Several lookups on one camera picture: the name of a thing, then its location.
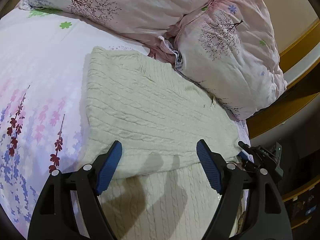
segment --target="tree print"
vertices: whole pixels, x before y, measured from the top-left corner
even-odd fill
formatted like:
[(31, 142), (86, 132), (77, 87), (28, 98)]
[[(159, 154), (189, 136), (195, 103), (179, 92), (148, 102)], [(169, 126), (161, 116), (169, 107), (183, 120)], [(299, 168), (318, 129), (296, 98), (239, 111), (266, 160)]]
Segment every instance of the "tree print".
[(116, 2), (110, 0), (71, 0), (68, 6), (71, 13), (84, 16), (99, 24), (106, 24), (113, 19), (118, 10)]
[(65, 117), (65, 114), (63, 115), (60, 131), (58, 132), (59, 138), (54, 143), (54, 145), (56, 147), (56, 149), (55, 149), (56, 153), (50, 155), (50, 157), (51, 157), (50, 161), (53, 162), (53, 164), (49, 166), (50, 173), (52, 171), (56, 170), (60, 164), (60, 162), (59, 162), (60, 158), (58, 157), (58, 152), (60, 152), (62, 150), (62, 145), (63, 145), (63, 139), (61, 137), (61, 134), (62, 134), (62, 126), (63, 126), (64, 117)]
[(11, 147), (9, 147), (9, 156), (11, 156), (11, 157), (14, 156), (14, 150), (17, 148), (17, 144), (18, 144), (17, 137), (21, 133), (22, 121), (25, 118), (23, 116), (22, 108), (23, 108), (23, 102), (26, 99), (26, 93), (27, 92), (25, 92), (22, 97), (22, 100), (20, 102), (20, 105), (18, 106), (15, 117), (12, 117), (10, 120), (11, 126), (7, 128), (7, 135), (11, 136), (11, 141), (9, 144), (9, 146), (12, 145)]
[(238, 25), (243, 23), (233, 23), (229, 14), (219, 12), (215, 15), (214, 21), (208, 21), (202, 27), (199, 41), (206, 53), (212, 60), (221, 58), (221, 55), (230, 56), (232, 52), (239, 53), (239, 36), (236, 32)]

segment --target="floral pillowcase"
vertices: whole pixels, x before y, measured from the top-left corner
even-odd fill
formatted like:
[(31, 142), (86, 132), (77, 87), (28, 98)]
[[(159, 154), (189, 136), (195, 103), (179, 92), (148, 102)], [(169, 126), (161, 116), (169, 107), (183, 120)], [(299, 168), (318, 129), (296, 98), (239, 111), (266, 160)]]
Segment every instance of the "floral pillowcase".
[(152, 47), (171, 25), (210, 0), (29, 0), (33, 8), (55, 8), (86, 17)]
[(176, 69), (245, 120), (286, 90), (263, 0), (214, 0), (175, 38)]

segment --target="cream knit blanket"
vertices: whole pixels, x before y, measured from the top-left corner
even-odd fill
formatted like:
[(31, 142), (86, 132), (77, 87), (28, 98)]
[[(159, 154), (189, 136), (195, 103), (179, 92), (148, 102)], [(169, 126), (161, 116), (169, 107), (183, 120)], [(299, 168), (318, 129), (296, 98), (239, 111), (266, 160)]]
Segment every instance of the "cream knit blanket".
[(90, 132), (84, 161), (91, 163), (114, 140), (122, 143), (113, 178), (198, 163), (200, 139), (225, 159), (240, 152), (237, 128), (215, 99), (170, 64), (133, 50), (93, 48), (86, 111)]

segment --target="blue gripper pad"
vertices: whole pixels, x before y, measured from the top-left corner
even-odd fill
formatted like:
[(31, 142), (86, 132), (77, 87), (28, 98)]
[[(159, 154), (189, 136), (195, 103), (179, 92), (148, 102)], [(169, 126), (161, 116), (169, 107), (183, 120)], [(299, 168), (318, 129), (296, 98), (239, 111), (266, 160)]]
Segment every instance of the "blue gripper pad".
[(238, 156), (245, 161), (249, 160), (247, 155), (245, 155), (243, 151), (239, 152)]
[(97, 180), (96, 193), (97, 195), (101, 195), (103, 191), (105, 191), (112, 179), (113, 174), (116, 171), (118, 163), (120, 161), (122, 155), (122, 145), (120, 142), (116, 142), (116, 145), (112, 149), (108, 158), (106, 159), (104, 165), (102, 166)]
[(200, 140), (197, 142), (196, 150), (199, 161), (202, 165), (202, 168), (204, 169), (204, 173), (207, 176), (210, 186), (219, 194), (222, 194), (221, 174), (217, 168), (217, 165), (210, 157), (210, 154), (212, 152), (210, 151), (204, 140)]

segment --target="metal screw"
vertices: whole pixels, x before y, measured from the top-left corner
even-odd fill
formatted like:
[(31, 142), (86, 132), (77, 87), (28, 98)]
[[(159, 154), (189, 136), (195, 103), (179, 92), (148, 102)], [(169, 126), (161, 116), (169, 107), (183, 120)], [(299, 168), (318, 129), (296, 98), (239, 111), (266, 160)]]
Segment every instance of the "metal screw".
[(51, 172), (52, 176), (57, 176), (59, 174), (59, 170), (54, 170)]
[(89, 170), (91, 170), (91, 168), (92, 168), (92, 165), (91, 165), (91, 164), (86, 164), (85, 166), (83, 166), (83, 169), (84, 169), (85, 171), (89, 171)]
[(267, 175), (267, 174), (268, 174), (268, 171), (267, 171), (266, 169), (262, 168), (262, 169), (260, 169), (260, 173), (261, 173), (262, 175)]
[(228, 164), (227, 164), (227, 168), (228, 168), (229, 170), (234, 170), (234, 169), (236, 168), (236, 166), (235, 166), (233, 163), (228, 163)]

